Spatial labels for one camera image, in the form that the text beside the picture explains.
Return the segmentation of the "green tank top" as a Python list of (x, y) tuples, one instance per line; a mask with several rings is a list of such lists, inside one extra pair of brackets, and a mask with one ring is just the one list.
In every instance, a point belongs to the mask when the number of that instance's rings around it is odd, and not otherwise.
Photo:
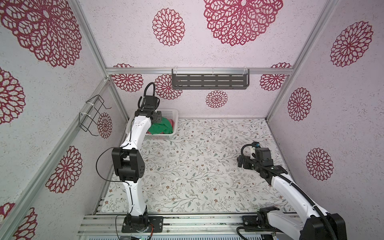
[(174, 128), (171, 127), (170, 122), (167, 118), (162, 117), (162, 121), (160, 123), (154, 123), (149, 128), (147, 134), (158, 135), (158, 134), (172, 134), (174, 132)]

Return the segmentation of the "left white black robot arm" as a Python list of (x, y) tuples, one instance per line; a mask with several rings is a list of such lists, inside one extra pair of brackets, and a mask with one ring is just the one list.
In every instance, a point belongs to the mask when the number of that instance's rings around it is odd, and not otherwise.
[(112, 150), (112, 160), (115, 174), (123, 182), (131, 206), (128, 212), (129, 221), (145, 225), (148, 215), (147, 205), (142, 193), (141, 178), (145, 173), (145, 163), (140, 149), (154, 123), (162, 121), (162, 113), (157, 110), (160, 99), (155, 96), (145, 95), (140, 97), (138, 109), (134, 118), (128, 124), (128, 135), (122, 145)]

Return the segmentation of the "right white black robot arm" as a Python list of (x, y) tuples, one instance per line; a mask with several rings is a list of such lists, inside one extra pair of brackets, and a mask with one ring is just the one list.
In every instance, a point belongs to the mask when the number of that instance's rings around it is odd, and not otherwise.
[(239, 168), (253, 170), (260, 174), (271, 187), (275, 188), (295, 209), (300, 219), (295, 220), (279, 208), (271, 206), (258, 210), (256, 216), (243, 216), (243, 224), (237, 227), (240, 238), (246, 232), (284, 233), (293, 240), (346, 240), (347, 229), (339, 214), (331, 214), (315, 203), (289, 176), (286, 169), (275, 165), (268, 148), (258, 142), (250, 144), (253, 153), (245, 156), (241, 149), (237, 157)]

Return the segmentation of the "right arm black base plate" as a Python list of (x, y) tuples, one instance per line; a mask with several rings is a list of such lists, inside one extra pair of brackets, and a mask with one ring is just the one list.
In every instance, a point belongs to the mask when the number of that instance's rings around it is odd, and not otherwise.
[(245, 227), (254, 227), (260, 229), (275, 229), (269, 224), (267, 214), (272, 211), (279, 211), (280, 209), (274, 206), (261, 208), (257, 211), (256, 215), (242, 216), (243, 225)]

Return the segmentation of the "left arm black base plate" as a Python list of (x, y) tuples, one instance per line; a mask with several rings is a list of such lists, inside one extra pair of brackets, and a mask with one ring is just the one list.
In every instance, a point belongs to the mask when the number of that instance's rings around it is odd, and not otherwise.
[(131, 216), (124, 218), (122, 233), (161, 233), (164, 217), (162, 216)]

